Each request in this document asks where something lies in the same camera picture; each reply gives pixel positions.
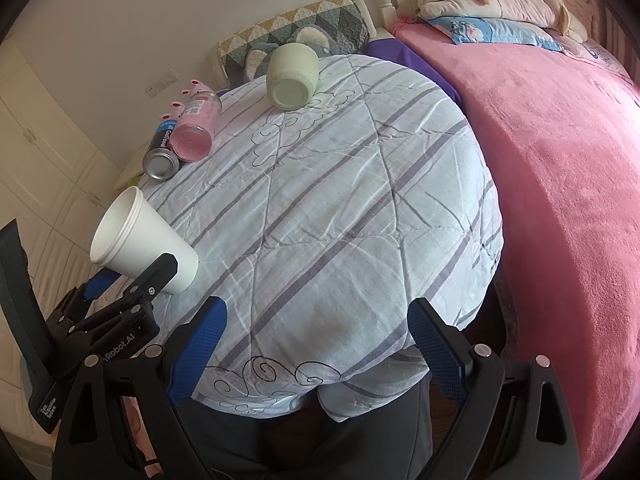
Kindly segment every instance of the white wall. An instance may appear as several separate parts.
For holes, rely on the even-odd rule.
[[[12,32],[60,106],[122,168],[189,79],[213,84],[214,43],[314,1],[32,0]],[[170,68],[179,81],[149,99],[145,88]]]

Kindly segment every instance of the diamond patterned cushion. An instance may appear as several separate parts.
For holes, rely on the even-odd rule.
[[[369,31],[353,0],[322,0],[252,25],[220,43],[219,56],[231,88],[243,81],[244,60],[256,43],[283,45],[299,28],[316,25],[347,54],[359,52]]]

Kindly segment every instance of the blue textured pad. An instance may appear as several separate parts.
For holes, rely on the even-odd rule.
[[[209,298],[202,308],[210,304],[209,302],[213,302],[209,312],[196,327],[193,336],[184,345],[182,352],[174,361],[171,383],[167,390],[167,396],[174,406],[177,406],[181,399],[191,397],[205,366],[207,366],[222,333],[225,331],[225,302],[220,298]]]
[[[462,363],[418,301],[411,302],[406,317],[409,332],[429,365],[441,393],[461,406],[466,400],[465,369]]]
[[[114,270],[103,267],[96,272],[94,277],[86,282],[84,287],[84,298],[87,301],[97,300],[120,276],[121,274]]]

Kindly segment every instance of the striped quilt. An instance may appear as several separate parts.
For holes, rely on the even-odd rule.
[[[216,410],[283,415],[317,389],[340,421],[392,401],[428,371],[409,302],[463,328],[498,263],[497,193],[453,101],[388,61],[320,64],[302,110],[271,107],[263,77],[226,94],[213,154],[143,186],[200,256],[155,301],[158,341],[208,296],[228,306],[194,393]]]

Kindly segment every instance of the barcode label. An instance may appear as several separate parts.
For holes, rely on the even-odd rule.
[[[193,103],[189,103],[187,109],[184,111],[183,115],[197,115],[202,110],[202,105],[204,101],[194,101]]]

